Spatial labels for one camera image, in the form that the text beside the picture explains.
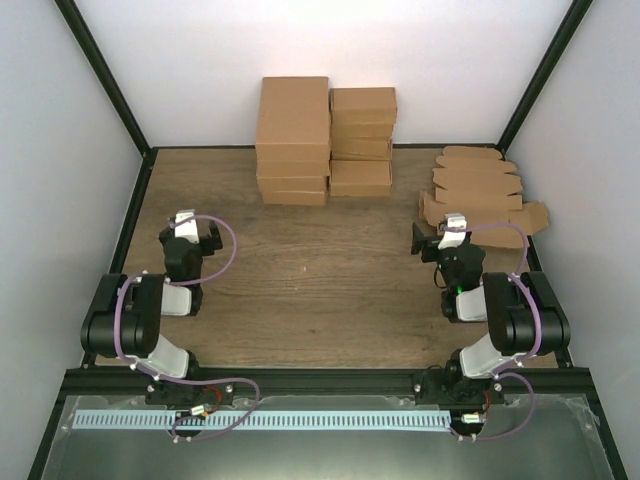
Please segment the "large cardboard box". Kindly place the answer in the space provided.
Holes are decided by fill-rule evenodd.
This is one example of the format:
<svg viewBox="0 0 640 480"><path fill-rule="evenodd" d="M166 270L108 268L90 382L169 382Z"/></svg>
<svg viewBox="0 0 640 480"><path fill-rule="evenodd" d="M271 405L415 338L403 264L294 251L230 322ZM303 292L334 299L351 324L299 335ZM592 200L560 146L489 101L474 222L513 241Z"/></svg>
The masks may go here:
<svg viewBox="0 0 640 480"><path fill-rule="evenodd" d="M260 161L328 161L330 123L328 78L262 79L255 137Z"/></svg>

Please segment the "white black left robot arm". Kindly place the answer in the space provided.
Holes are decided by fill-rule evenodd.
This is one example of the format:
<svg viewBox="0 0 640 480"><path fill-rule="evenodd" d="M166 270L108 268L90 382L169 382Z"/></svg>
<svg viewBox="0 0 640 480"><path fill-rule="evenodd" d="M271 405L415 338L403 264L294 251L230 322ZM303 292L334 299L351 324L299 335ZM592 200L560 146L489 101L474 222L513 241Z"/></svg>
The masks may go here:
<svg viewBox="0 0 640 480"><path fill-rule="evenodd" d="M204 392L203 377L194 372L194 355L161 334L164 316L195 316L203 301L202 266L206 257L223 248L216 220L180 211L158 240L165 271L102 276L80 330L88 355L120 359L155 379L166 378L170 393L181 403L196 402Z"/></svg>

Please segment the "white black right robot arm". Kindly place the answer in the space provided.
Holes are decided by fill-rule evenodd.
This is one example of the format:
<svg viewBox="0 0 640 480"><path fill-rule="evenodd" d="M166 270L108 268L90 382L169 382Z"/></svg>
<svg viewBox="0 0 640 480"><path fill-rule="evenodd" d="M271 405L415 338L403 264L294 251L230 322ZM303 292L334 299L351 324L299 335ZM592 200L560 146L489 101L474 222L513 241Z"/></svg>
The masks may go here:
<svg viewBox="0 0 640 480"><path fill-rule="evenodd" d="M502 372L537 356L566 349L569 321L546 275L486 272L484 249L471 241L461 215L441 223L441 233L427 236L412 226L411 253L435 265L444 283L441 310L452 322L484 322L488 332L452 354L437 370L447 396L465 403Z"/></svg>

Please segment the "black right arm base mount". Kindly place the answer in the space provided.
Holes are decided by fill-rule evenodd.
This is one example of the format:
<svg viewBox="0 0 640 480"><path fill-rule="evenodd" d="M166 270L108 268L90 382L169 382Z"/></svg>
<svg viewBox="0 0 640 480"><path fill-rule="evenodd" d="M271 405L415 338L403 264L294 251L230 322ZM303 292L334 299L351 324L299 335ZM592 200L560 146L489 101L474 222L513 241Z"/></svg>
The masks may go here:
<svg viewBox="0 0 640 480"><path fill-rule="evenodd" d="M458 370L432 365L411 376L418 404L440 405L442 408L475 408L501 404L503 395L489 380L472 380Z"/></svg>

